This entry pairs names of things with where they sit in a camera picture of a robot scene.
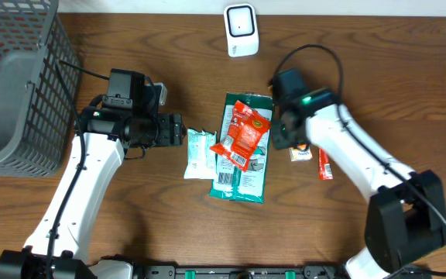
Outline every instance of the white wall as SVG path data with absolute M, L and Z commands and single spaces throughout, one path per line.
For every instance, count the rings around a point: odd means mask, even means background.
M 243 0 L 261 15 L 446 16 L 446 0 Z M 229 0 L 60 0 L 60 12 L 222 14 Z

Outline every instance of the tabletop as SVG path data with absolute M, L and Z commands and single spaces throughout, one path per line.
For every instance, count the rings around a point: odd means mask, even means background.
M 85 68 L 133 70 L 163 82 L 161 112 L 181 113 L 186 126 L 209 131 L 220 129 L 227 92 L 269 95 L 269 79 L 288 52 L 324 44 L 344 64 L 344 100 L 358 123 L 395 158 L 433 170 L 446 197 L 446 19 L 258 16 L 259 52 L 230 58 L 222 15 L 60 18 Z M 319 50 L 298 53 L 286 67 L 301 69 L 311 88 L 338 82 L 335 64 Z M 79 111 L 107 86 L 84 75 Z M 98 213 L 90 263 L 116 253 L 180 266 L 346 261 L 364 246 L 367 204 L 335 164 L 334 179 L 320 181 L 313 151 L 313 160 L 292 163 L 288 151 L 271 149 L 262 205 L 210 198 L 210 181 L 184 180 L 187 140 L 124 162 Z M 62 173 L 0 177 L 0 254 L 22 248 Z M 446 270 L 446 247 L 419 263 Z

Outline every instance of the product logo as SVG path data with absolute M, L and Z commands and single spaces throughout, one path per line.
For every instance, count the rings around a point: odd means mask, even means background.
M 252 120 L 252 124 L 253 124 L 254 127 L 256 127 L 256 128 L 262 128 L 262 123 L 261 123 L 260 121 Z

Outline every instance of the red package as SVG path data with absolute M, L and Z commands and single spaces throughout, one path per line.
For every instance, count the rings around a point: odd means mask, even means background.
M 249 159 L 271 123 L 240 101 L 235 103 L 232 112 L 227 136 L 210 149 L 230 160 L 240 170 L 247 171 Z
M 319 179 L 321 180 L 331 180 L 333 179 L 333 174 L 330 168 L 330 160 L 328 155 L 321 148 L 319 149 Z

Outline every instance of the green light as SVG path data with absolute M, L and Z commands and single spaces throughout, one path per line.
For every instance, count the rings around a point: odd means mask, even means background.
M 307 96 L 306 98 L 303 98 L 303 99 L 302 99 L 302 102 L 303 102 L 304 104 L 307 104 L 309 101 L 310 101 L 310 96 Z

